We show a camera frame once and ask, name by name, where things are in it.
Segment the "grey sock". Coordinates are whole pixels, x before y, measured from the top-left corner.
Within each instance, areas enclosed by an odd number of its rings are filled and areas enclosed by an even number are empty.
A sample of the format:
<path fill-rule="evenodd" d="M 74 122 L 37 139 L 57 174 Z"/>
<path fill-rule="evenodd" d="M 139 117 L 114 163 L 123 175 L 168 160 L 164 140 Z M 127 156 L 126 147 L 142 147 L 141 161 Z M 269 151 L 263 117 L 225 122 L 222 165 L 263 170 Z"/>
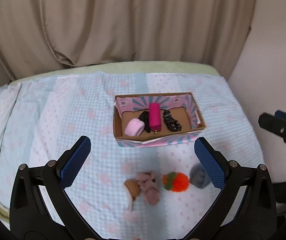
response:
<path fill-rule="evenodd" d="M 204 189 L 211 182 L 207 172 L 200 163 L 192 167 L 189 176 L 190 183 L 199 189 Z"/>

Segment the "pink teal cardboard box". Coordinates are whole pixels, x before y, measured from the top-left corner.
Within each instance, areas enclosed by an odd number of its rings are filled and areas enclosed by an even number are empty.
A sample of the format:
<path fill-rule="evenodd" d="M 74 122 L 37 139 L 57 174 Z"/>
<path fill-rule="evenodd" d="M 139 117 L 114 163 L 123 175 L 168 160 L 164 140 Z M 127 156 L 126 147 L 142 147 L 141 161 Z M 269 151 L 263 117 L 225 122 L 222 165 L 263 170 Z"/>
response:
<path fill-rule="evenodd" d="M 115 96 L 113 133 L 120 147 L 184 144 L 205 128 L 191 93 Z"/>

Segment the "beige curtain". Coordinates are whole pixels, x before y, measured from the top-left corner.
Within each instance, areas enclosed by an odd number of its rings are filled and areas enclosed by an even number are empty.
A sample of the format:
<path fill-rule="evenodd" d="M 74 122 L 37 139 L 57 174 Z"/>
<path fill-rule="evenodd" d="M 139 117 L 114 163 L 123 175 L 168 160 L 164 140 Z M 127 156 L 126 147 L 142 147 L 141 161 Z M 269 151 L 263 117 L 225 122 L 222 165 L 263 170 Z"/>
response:
<path fill-rule="evenodd" d="M 182 61 L 229 77 L 256 0 L 0 0 L 10 78 L 125 61 Z"/>

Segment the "brown plush toy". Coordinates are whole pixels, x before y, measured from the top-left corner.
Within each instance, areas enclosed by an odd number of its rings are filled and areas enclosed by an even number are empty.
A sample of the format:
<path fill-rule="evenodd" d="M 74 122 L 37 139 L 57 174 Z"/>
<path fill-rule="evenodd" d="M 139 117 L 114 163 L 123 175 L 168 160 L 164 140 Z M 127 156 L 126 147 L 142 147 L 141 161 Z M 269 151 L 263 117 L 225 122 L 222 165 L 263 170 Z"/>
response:
<path fill-rule="evenodd" d="M 127 179 L 124 182 L 124 187 L 128 196 L 128 210 L 133 211 L 134 201 L 138 196 L 140 196 L 141 190 L 138 182 L 135 179 Z"/>

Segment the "light blue checkered blanket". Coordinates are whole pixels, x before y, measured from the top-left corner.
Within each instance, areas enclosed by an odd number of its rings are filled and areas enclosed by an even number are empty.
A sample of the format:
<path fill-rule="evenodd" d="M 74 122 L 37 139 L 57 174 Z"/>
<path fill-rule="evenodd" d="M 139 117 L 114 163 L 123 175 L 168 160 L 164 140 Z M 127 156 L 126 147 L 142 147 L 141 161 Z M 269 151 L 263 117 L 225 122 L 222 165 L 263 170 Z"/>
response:
<path fill-rule="evenodd" d="M 193 138 L 163 147 L 122 147 L 113 135 L 114 97 L 121 94 L 190 92 L 205 121 L 202 132 L 228 160 L 257 167 L 263 154 L 253 128 L 225 79 L 200 74 L 82 74 L 52 76 L 0 87 L 0 204 L 9 207 L 20 164 L 44 166 L 79 137 L 91 153 L 66 192 L 104 238 L 184 237 L 206 213 L 219 190 L 190 186 L 160 189 L 157 205 L 142 197 L 128 211 L 125 180 L 138 172 L 189 174 L 198 163 Z"/>

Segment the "pale green mattress sheet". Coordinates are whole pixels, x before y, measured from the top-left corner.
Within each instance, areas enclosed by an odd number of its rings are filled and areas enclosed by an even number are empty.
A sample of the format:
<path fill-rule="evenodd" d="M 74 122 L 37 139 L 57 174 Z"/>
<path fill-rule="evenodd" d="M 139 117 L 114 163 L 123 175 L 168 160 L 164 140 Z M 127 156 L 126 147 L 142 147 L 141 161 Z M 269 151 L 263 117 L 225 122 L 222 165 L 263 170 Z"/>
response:
<path fill-rule="evenodd" d="M 52 76 L 22 79 L 0 87 L 0 120 L 22 114 L 61 117 L 92 109 L 111 115 L 112 109 L 135 112 L 157 103 L 161 109 L 183 107 L 193 114 L 222 112 L 234 96 L 223 77 L 177 73 L 169 62 L 119 62 L 62 70 Z"/>

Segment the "mauve fuzzy sock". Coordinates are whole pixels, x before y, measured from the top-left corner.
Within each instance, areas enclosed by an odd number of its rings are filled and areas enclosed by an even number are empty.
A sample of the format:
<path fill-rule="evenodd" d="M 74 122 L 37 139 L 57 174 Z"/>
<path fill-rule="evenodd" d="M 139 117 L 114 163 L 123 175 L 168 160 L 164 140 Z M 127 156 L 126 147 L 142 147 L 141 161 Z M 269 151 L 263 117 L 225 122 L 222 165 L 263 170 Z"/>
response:
<path fill-rule="evenodd" d="M 157 205 L 160 200 L 160 190 L 155 173 L 152 171 L 139 172 L 136 174 L 136 181 L 140 187 L 145 202 L 151 206 Z"/>

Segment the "orange pom-pom ball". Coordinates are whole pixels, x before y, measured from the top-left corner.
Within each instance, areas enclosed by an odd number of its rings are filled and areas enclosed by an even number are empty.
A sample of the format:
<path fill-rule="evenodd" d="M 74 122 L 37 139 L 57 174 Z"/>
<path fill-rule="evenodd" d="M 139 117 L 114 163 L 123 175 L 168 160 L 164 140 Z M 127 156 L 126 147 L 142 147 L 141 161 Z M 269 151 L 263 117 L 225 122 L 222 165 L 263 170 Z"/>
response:
<path fill-rule="evenodd" d="M 172 192 L 184 192 L 190 185 L 188 176 L 181 172 L 164 174 L 162 176 L 162 183 L 165 190 Z"/>

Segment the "magenta fabric pouch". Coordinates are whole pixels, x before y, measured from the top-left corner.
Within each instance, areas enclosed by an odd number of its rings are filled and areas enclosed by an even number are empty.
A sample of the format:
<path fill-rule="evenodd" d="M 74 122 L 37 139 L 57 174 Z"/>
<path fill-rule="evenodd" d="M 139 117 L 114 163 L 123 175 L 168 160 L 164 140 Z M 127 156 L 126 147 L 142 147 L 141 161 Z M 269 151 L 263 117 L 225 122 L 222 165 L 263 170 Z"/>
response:
<path fill-rule="evenodd" d="M 161 115 L 159 103 L 153 102 L 149 105 L 149 124 L 151 131 L 161 131 Z"/>

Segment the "pink fluffy sock roll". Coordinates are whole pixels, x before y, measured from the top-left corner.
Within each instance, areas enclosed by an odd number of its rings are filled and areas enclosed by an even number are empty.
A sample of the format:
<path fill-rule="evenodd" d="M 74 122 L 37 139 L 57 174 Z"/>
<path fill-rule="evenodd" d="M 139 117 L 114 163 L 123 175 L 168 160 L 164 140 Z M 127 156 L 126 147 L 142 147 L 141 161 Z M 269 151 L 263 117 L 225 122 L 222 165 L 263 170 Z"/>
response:
<path fill-rule="evenodd" d="M 125 135 L 129 137 L 139 136 L 145 128 L 145 123 L 138 118 L 130 120 L 125 127 Z"/>

